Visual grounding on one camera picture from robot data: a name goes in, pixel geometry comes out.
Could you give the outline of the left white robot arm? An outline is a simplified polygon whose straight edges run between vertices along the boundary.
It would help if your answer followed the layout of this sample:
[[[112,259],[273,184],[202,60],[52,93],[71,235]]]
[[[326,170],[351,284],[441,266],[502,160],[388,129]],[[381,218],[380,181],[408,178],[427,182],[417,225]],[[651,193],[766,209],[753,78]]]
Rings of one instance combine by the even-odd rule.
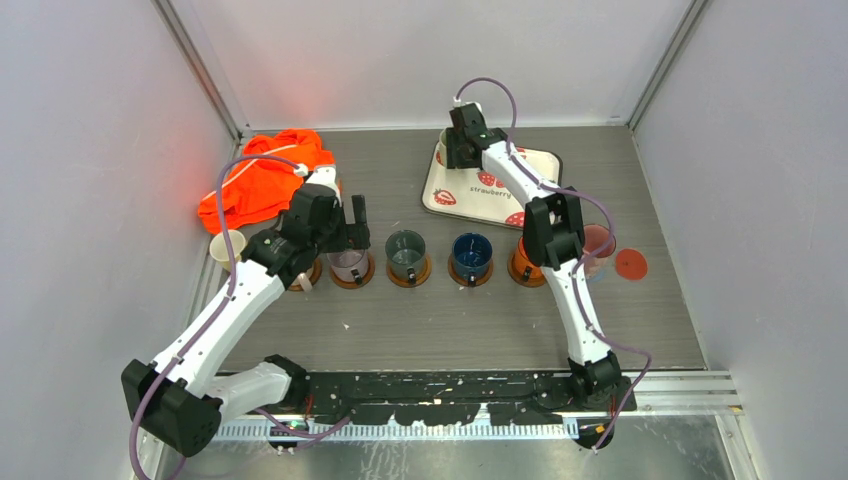
[[[219,379],[249,327],[322,254],[370,246],[366,200],[351,198],[347,222],[335,190],[306,183],[277,224],[253,234],[212,302],[152,361],[131,361],[121,382],[132,420],[184,457],[200,453],[219,427],[260,407],[294,413],[306,403],[306,370],[279,355]]]

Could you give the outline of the wooden coaster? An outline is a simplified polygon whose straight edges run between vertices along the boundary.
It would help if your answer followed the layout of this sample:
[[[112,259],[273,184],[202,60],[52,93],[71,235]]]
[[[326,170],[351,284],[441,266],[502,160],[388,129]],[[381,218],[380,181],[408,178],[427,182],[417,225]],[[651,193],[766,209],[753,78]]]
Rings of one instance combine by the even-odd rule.
[[[341,288],[344,289],[358,289],[367,285],[375,275],[376,271],[376,263],[375,259],[371,254],[368,254],[368,269],[364,275],[353,275],[353,281],[346,282],[343,281],[336,273],[336,270],[333,269],[331,271],[331,279],[332,281]]]
[[[422,285],[424,282],[426,282],[426,281],[428,280],[428,278],[430,277],[430,275],[431,275],[431,273],[432,273],[432,270],[433,270],[433,268],[432,268],[432,259],[431,259],[431,257],[430,257],[429,255],[427,255],[427,256],[425,257],[425,263],[424,263],[424,267],[423,267],[422,272],[421,272],[420,274],[417,274],[417,275],[416,275],[416,277],[415,277],[415,281],[414,281],[413,283],[410,283],[408,280],[403,279],[403,278],[400,278],[399,276],[397,276],[397,275],[396,275],[396,274],[395,274],[395,273],[391,270],[391,268],[390,268],[390,265],[389,265],[389,264],[387,264],[387,265],[386,265],[386,273],[387,273],[387,275],[388,275],[388,278],[389,278],[389,279],[390,279],[390,280],[391,280],[391,281],[392,281],[395,285],[397,285],[397,286],[399,286],[399,287],[402,287],[402,288],[414,288],[414,287],[416,287],[416,286],[420,286],[420,285]]]
[[[318,282],[318,280],[319,280],[319,279],[320,279],[320,277],[321,277],[321,273],[322,273],[322,263],[321,263],[321,260],[320,260],[319,258],[316,258],[316,259],[313,261],[312,265],[315,265],[315,272],[313,273],[313,275],[312,275],[312,277],[311,277],[311,280],[312,280],[312,282],[313,282],[313,287],[314,287],[314,285]]]
[[[538,288],[546,284],[546,278],[540,267],[514,252],[507,262],[510,277],[519,285],[527,288]]]
[[[482,269],[471,269],[460,271],[459,267],[465,268],[453,256],[448,261],[448,273],[450,278],[462,287],[479,287],[487,283],[494,272],[494,262],[489,261]]]

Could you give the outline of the dark green mug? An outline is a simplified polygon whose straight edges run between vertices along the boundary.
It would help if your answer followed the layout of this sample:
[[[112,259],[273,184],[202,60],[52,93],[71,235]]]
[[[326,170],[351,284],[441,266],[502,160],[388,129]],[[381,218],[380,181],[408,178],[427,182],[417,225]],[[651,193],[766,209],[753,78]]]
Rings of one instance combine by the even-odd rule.
[[[401,285],[414,286],[423,278],[426,243],[412,230],[398,230],[385,243],[388,272]]]

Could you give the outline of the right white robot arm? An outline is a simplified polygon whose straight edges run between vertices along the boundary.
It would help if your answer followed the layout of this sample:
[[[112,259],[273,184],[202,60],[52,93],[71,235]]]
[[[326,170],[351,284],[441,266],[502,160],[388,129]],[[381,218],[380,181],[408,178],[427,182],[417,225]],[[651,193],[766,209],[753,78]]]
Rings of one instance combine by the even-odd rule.
[[[578,193],[544,179],[504,130],[486,125],[477,104],[456,99],[450,118],[446,167],[490,173],[524,206],[525,254],[541,269],[566,330],[568,389],[580,407],[600,407],[609,399],[622,372],[603,340],[586,282],[585,231]]]

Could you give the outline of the white pink-handled mug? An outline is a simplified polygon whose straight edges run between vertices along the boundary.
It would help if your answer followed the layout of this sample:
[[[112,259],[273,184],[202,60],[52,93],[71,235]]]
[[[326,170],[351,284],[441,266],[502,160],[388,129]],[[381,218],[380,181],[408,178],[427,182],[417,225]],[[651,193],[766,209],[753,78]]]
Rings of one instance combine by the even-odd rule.
[[[291,291],[309,292],[313,289],[311,277],[315,272],[315,265],[310,266],[306,271],[298,274],[290,286]]]

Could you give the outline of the pink speckled mug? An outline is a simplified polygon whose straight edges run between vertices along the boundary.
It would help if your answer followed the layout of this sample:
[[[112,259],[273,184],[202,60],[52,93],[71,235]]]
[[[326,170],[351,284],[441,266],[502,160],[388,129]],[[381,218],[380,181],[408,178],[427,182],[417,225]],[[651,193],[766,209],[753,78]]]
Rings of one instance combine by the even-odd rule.
[[[584,235],[584,272],[587,279],[604,271],[607,262],[616,250],[616,240],[607,227],[599,224],[585,225]]]

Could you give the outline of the orange mug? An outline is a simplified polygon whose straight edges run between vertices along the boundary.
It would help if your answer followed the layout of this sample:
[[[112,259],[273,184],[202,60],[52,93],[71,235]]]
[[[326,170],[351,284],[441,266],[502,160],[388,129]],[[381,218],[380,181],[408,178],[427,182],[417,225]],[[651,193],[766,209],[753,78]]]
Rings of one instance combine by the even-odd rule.
[[[509,273],[513,280],[528,288],[536,288],[546,283],[541,268],[534,265],[527,256],[524,237],[520,237],[510,260]]]

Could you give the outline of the cream yellow mug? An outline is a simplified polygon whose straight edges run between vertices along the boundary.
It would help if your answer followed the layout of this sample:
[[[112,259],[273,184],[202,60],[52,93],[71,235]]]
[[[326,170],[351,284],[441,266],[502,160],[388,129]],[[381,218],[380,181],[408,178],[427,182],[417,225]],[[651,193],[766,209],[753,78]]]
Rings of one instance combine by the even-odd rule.
[[[232,271],[232,260],[241,260],[241,253],[247,246],[247,239],[238,230],[230,229],[226,233],[215,235],[210,241],[208,253],[210,257],[225,271]]]

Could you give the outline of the red coaster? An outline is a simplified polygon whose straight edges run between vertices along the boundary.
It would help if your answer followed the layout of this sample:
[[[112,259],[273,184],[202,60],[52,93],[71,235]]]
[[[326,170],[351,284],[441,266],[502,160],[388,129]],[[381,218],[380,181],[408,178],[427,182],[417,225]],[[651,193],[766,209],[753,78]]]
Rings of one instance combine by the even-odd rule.
[[[640,281],[647,276],[649,265],[643,253],[633,248],[624,248],[615,257],[615,271],[623,279]]]

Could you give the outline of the dark blue mug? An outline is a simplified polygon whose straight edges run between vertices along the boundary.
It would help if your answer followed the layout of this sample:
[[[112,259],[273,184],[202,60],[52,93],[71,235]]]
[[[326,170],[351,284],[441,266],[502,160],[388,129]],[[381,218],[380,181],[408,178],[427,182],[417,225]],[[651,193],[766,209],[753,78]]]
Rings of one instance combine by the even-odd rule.
[[[463,233],[454,240],[451,256],[465,265],[465,268],[459,267],[460,271],[482,269],[489,261],[493,261],[493,247],[488,238],[482,234]]]

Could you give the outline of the lilac mug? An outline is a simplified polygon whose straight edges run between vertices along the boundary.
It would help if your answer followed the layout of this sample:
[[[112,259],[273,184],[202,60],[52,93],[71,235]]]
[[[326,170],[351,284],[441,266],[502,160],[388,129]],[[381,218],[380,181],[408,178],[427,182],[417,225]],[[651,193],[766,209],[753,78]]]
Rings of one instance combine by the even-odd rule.
[[[368,269],[368,253],[366,250],[346,250],[343,252],[327,253],[331,271],[346,282],[353,281],[353,275],[364,275]]]

